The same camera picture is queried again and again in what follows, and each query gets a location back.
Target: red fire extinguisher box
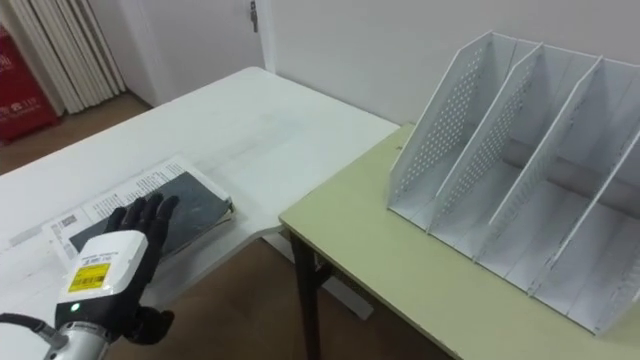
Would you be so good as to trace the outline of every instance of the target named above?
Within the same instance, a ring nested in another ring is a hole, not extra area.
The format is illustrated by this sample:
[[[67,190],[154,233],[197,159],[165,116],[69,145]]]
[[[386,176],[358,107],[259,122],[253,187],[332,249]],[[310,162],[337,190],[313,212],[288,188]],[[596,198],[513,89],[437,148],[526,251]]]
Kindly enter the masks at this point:
[[[0,25],[0,142],[58,123],[18,47]]]

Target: metal table leg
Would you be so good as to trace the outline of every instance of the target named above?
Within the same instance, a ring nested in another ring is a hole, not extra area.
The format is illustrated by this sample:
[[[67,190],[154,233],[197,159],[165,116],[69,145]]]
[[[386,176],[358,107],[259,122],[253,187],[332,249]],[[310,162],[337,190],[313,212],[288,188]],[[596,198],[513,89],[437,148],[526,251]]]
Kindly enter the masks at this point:
[[[295,234],[291,234],[291,247],[295,257],[307,360],[320,360],[317,291],[331,276],[331,265],[316,269],[315,252]]]

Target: wooden floor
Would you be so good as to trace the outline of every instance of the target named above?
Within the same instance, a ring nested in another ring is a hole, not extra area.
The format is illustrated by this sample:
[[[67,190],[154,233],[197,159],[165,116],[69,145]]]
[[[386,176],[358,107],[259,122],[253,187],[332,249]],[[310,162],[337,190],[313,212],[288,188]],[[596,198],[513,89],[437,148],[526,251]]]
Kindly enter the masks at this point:
[[[124,95],[60,126],[0,148],[0,174],[105,130],[148,108]],[[323,358],[449,359],[398,316],[374,302],[359,320],[324,290],[319,292]],[[292,264],[256,241],[172,304],[176,320],[158,345],[119,341],[108,359],[304,359],[304,343]]]

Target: robotic hand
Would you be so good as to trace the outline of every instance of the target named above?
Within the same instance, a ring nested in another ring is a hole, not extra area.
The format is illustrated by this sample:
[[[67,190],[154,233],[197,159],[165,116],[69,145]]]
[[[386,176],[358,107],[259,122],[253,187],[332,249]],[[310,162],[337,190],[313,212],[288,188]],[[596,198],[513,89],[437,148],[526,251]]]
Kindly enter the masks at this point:
[[[162,340],[170,311],[141,306],[153,278],[178,198],[137,199],[129,211],[114,210],[102,235],[78,254],[55,312],[55,329],[24,315],[0,314],[0,322],[28,327],[50,345],[45,359],[103,359],[121,336],[135,344]]]

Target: light green table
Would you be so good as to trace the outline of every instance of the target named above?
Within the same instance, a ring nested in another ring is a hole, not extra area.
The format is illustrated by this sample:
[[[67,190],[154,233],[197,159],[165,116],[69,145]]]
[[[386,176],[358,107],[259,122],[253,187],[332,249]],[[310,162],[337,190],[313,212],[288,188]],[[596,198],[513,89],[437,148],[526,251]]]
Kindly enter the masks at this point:
[[[453,357],[640,360],[639,311],[596,338],[388,211],[389,170],[410,131],[399,129],[280,217],[294,234],[310,359],[320,357],[313,307],[327,271],[309,265],[317,252]]]

